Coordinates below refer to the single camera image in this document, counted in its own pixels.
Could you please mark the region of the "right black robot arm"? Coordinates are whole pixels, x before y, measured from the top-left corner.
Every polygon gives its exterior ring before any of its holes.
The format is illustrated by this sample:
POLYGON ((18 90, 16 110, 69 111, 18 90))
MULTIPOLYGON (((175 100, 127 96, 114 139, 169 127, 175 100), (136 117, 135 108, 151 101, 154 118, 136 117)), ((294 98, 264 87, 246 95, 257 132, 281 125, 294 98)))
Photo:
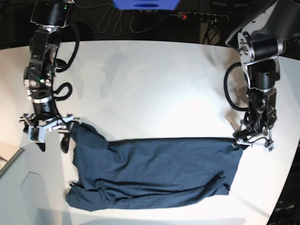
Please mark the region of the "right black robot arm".
POLYGON ((32 102, 34 112, 19 118, 24 123, 23 132, 41 151, 45 151, 45 136, 54 130, 63 134, 60 148, 68 152, 71 130, 80 119, 72 114, 63 117, 56 106, 58 101, 67 100, 73 87, 70 83, 53 88, 56 73, 70 68, 79 49, 80 35, 77 27, 69 22, 76 1, 38 0, 30 21, 37 29, 30 40, 30 61, 24 70, 23 84, 27 98, 32 102), (75 34, 75 47, 68 62, 57 58, 61 44, 60 31, 71 27, 75 34))

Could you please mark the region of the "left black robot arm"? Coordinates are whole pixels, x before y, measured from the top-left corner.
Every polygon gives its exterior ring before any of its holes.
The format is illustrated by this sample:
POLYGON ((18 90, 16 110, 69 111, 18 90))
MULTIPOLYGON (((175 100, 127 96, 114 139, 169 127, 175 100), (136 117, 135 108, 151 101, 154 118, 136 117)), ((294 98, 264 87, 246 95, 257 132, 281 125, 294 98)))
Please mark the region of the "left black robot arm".
POLYGON ((259 145, 274 149, 271 131, 277 120, 275 82, 280 79, 278 57, 285 53, 300 23, 298 0, 261 0, 256 10, 229 35, 226 45, 235 49, 240 61, 226 71, 223 87, 232 109, 245 112, 240 127, 233 133, 234 146, 259 145), (228 91, 228 77, 237 67, 243 70, 247 85, 247 107, 235 105, 228 91))

